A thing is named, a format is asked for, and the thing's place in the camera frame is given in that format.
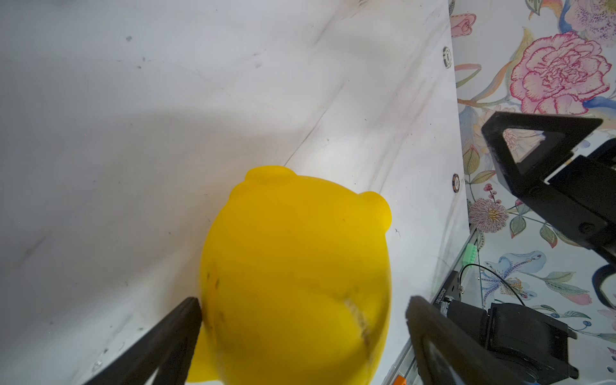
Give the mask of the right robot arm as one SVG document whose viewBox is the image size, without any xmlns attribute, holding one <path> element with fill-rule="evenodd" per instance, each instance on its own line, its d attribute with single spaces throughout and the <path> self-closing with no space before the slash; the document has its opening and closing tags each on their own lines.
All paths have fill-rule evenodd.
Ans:
<svg viewBox="0 0 616 385">
<path fill-rule="evenodd" d="M 574 148 L 602 125 L 598 118 L 495 113 L 482 128 L 508 191 L 577 245 L 606 261 L 592 277 L 598 300 L 614 300 L 603 284 L 615 276 L 615 141 L 588 156 Z M 577 332 L 522 305 L 494 305 L 481 318 L 480 344 L 529 383 L 552 384 L 590 375 L 590 359 L 579 369 L 569 349 Z"/>
</svg>

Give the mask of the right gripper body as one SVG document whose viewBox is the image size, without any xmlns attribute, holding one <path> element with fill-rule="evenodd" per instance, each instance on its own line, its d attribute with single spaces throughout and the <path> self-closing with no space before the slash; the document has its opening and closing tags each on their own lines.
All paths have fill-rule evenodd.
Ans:
<svg viewBox="0 0 616 385">
<path fill-rule="evenodd" d="M 615 261 L 615 140 L 578 156 L 524 195 L 524 203 L 572 242 Z"/>
</svg>

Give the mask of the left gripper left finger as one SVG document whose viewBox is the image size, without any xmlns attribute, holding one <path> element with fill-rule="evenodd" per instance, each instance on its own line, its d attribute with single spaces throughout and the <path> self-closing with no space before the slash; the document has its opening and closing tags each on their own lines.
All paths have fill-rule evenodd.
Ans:
<svg viewBox="0 0 616 385">
<path fill-rule="evenodd" d="M 184 384 L 202 323 L 200 303 L 189 297 L 101 373 L 96 384 Z"/>
</svg>

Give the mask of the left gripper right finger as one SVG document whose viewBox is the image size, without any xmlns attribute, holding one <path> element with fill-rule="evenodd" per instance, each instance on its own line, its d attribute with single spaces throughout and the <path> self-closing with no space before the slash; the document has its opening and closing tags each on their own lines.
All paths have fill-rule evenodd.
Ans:
<svg viewBox="0 0 616 385">
<path fill-rule="evenodd" d="M 406 320 L 424 384 L 523 383 L 426 299 L 410 298 Z"/>
</svg>

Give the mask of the yellow piggy bank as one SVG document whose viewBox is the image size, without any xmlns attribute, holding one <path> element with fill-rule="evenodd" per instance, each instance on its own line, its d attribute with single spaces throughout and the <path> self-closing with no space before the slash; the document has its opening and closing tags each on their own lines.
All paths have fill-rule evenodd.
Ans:
<svg viewBox="0 0 616 385">
<path fill-rule="evenodd" d="M 391 317 L 391 223 L 376 192 L 248 171 L 205 240 L 189 382 L 369 384 Z"/>
</svg>

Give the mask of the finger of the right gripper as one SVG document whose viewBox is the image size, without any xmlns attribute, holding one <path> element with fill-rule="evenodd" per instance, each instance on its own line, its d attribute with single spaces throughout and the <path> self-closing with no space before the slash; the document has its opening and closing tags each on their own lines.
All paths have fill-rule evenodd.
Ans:
<svg viewBox="0 0 616 385">
<path fill-rule="evenodd" d="M 573 115 L 496 112 L 481 132 L 500 183 L 513 195 L 526 195 L 602 124 L 598 118 Z"/>
</svg>

